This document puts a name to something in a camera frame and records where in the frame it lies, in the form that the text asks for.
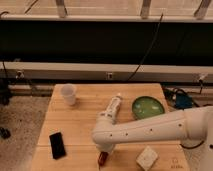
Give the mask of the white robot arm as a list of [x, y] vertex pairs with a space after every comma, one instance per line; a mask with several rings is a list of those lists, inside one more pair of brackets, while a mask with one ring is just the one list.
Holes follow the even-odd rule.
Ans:
[[213, 106], [176, 110], [122, 124], [116, 124], [114, 116], [100, 113], [92, 139], [100, 151], [108, 153], [120, 143], [204, 140], [199, 171], [213, 171]]

